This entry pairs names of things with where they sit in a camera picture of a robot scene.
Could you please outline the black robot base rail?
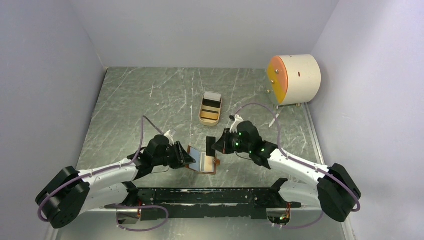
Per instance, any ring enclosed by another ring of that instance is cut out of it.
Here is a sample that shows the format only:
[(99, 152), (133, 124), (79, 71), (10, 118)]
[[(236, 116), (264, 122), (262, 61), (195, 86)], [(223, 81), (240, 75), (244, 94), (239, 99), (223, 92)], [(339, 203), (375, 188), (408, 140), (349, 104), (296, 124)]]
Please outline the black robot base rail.
[(139, 219), (238, 218), (267, 219), (270, 209), (300, 208), (299, 202), (286, 202), (279, 193), (287, 179), (271, 187), (152, 188), (126, 182), (128, 196), (119, 205), (141, 207)]

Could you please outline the black card divider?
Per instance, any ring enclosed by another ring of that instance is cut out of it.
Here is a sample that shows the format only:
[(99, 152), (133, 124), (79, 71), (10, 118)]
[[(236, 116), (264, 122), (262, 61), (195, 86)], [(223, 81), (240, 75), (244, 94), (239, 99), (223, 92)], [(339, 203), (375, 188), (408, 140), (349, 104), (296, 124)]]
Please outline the black card divider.
[(210, 100), (210, 99), (204, 98), (202, 100), (202, 105), (203, 106), (206, 106), (206, 107), (220, 109), (221, 108), (221, 105), (222, 105), (222, 102), (220, 100), (219, 101), (215, 101), (215, 100)]

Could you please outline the stack of white cards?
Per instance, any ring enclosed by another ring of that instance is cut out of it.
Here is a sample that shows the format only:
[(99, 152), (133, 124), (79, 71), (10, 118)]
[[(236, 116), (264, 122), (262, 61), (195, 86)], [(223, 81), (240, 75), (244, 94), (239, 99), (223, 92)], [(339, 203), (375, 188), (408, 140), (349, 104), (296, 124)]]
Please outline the stack of white cards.
[(217, 93), (217, 92), (207, 91), (207, 92), (204, 93), (203, 99), (208, 100), (208, 101), (221, 102), (222, 101), (222, 95), (220, 93)]

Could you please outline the brown leather card holder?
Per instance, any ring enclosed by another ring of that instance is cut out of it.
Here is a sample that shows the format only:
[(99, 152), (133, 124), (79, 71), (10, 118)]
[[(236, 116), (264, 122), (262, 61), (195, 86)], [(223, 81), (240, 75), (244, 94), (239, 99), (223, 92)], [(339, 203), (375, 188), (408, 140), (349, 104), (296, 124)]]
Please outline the brown leather card holder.
[(186, 169), (203, 175), (215, 175), (217, 167), (221, 161), (216, 156), (208, 156), (205, 151), (199, 151), (192, 146), (188, 146), (187, 153), (195, 160), (185, 166)]

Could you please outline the beige oval card tray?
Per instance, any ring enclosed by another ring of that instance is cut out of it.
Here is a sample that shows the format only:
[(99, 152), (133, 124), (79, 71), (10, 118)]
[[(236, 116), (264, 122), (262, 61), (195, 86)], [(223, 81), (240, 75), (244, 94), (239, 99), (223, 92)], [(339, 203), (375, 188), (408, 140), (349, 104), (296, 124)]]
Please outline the beige oval card tray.
[(203, 106), (203, 99), (204, 99), (204, 94), (201, 100), (201, 105), (199, 110), (199, 121), (204, 126), (208, 126), (208, 127), (216, 126), (219, 123), (220, 117), (221, 117), (223, 97), (221, 101), (221, 108)]

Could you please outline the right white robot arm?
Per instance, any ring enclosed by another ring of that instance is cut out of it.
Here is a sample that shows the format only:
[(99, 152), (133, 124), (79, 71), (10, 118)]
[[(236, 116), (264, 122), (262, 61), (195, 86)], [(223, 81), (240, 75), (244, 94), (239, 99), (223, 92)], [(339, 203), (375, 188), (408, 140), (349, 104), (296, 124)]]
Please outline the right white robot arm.
[(328, 217), (340, 223), (360, 208), (362, 194), (344, 166), (313, 163), (280, 150), (276, 143), (262, 139), (250, 121), (225, 128), (212, 149), (224, 155), (246, 153), (256, 165), (300, 180), (301, 184), (288, 183), (270, 193), (270, 202), (275, 207), (287, 202), (319, 206)]

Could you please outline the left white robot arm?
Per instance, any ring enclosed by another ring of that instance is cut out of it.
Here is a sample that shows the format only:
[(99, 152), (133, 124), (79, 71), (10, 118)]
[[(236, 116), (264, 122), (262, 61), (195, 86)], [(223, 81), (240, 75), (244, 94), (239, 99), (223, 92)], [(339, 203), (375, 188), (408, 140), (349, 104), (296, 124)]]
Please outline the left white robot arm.
[(152, 174), (157, 166), (180, 169), (195, 162), (179, 141), (158, 134), (117, 163), (88, 170), (63, 168), (36, 197), (37, 216), (60, 229), (100, 207), (145, 207), (135, 180)]

